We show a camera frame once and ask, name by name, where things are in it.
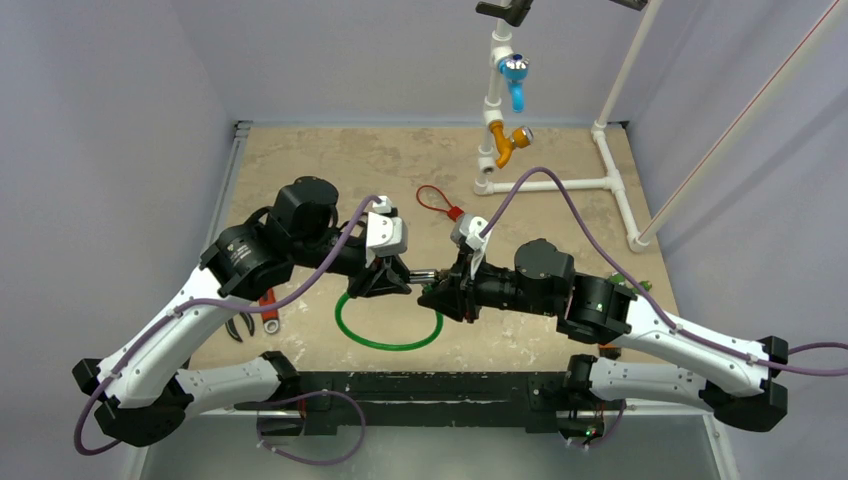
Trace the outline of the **green cable lock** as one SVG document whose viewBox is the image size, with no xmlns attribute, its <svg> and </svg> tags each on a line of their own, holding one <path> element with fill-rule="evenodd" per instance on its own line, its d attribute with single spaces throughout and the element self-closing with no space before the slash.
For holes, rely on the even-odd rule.
<svg viewBox="0 0 848 480">
<path fill-rule="evenodd" d="M 352 344 L 379 352 L 411 352 L 439 339 L 446 320 L 440 313 L 421 308 L 416 300 L 429 286 L 410 285 L 409 294 L 385 297 L 351 297 L 347 292 L 333 307 L 333 323 Z"/>
</svg>

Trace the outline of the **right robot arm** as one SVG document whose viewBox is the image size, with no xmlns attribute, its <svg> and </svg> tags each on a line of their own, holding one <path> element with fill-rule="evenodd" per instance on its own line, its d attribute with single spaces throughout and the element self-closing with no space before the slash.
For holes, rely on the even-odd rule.
<svg viewBox="0 0 848 480">
<path fill-rule="evenodd" d="M 513 268 L 476 264 L 462 248 L 417 302 L 458 322 L 474 322 L 483 308 L 550 317 L 572 341 L 657 358 L 572 356 L 551 395 L 576 407 L 630 398 L 677 403 L 749 432 L 768 432 L 788 413 L 788 391 L 775 380 L 788 361 L 786 341 L 740 340 L 685 321 L 644 295 L 577 272 L 573 257 L 543 238 L 521 245 Z"/>
</svg>

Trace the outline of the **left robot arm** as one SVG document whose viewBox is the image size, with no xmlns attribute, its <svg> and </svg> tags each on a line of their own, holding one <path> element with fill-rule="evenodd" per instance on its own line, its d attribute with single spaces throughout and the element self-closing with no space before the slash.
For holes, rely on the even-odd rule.
<svg viewBox="0 0 848 480">
<path fill-rule="evenodd" d="M 238 404 L 284 409 L 300 377 L 278 351 L 234 366 L 191 370 L 195 351 L 227 321 L 259 311 L 259 300 L 298 267 L 313 279 L 345 276 L 352 297 L 409 292 L 401 260 L 408 229 L 384 196 L 369 196 L 346 224 L 337 189 L 305 176 L 282 187 L 275 202 L 223 230 L 202 253 L 186 283 L 131 341 L 72 370 L 93 417 L 113 444 L 152 445 L 199 414 Z"/>
</svg>

